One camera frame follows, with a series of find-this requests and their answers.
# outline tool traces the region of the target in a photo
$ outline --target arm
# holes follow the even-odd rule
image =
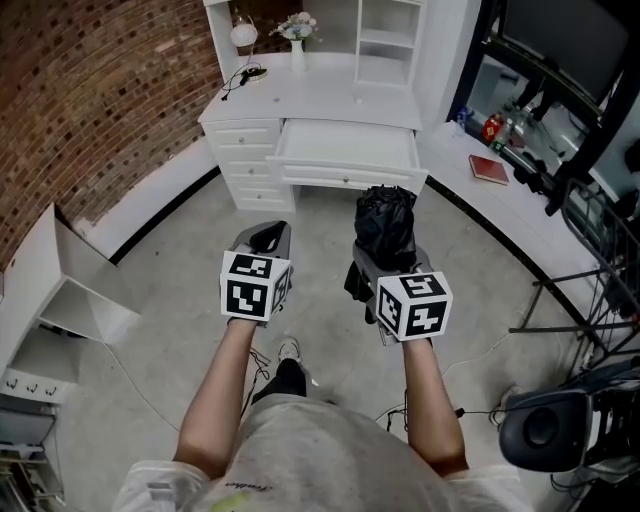
[[[428,340],[402,343],[407,378],[409,445],[444,477],[469,469],[460,423]]]
[[[229,323],[182,422],[173,460],[201,469],[212,480],[222,477],[231,462],[255,330],[250,320]]]

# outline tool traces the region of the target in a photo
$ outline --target brick wall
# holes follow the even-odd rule
[[[239,1],[259,52],[299,3]],[[202,0],[0,1],[0,269],[52,201],[95,222],[202,137],[221,86]]]

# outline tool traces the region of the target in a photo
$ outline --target gray t-shirt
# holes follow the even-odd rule
[[[168,489],[163,493],[150,489]],[[440,478],[407,444],[360,414],[292,395],[258,402],[227,474],[177,462],[134,465],[114,512],[532,510],[515,468]]]

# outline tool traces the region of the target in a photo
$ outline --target red book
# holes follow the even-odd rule
[[[481,180],[493,181],[500,183],[501,185],[509,184],[509,176],[504,169],[504,165],[495,160],[489,160],[481,156],[470,155],[469,163],[471,164],[471,170],[473,175]]]

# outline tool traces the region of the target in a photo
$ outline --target concrete floor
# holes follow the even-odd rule
[[[284,333],[297,337],[314,379],[345,407],[376,419],[402,403],[405,382],[401,347],[382,346],[376,327],[364,321],[364,306],[343,290],[358,195],[305,188],[298,212],[279,216],[293,227],[293,289],[284,311],[259,330],[254,347],[275,360],[278,338]],[[434,339],[454,406],[491,409],[514,383],[531,390],[561,381],[576,345],[568,335],[507,336],[507,328],[519,322],[527,307],[533,276],[428,187],[415,217],[417,242],[454,293],[447,333]],[[218,177],[119,265],[142,317],[114,351],[143,395],[175,427],[225,330],[218,297],[223,251],[242,229],[270,218],[276,216],[238,212]],[[570,319],[551,296],[543,295],[532,323],[543,321]],[[171,458],[177,433],[145,404],[104,346],[87,340],[77,345],[80,385],[60,410],[48,453],[55,465],[57,441],[72,508],[108,511],[129,467],[141,459]],[[254,371],[250,365],[247,386]],[[486,415],[467,415],[461,423],[472,467],[503,461]],[[397,424],[394,431],[401,430]],[[538,510],[552,510],[562,498],[553,495],[547,475],[523,474],[523,482]]]

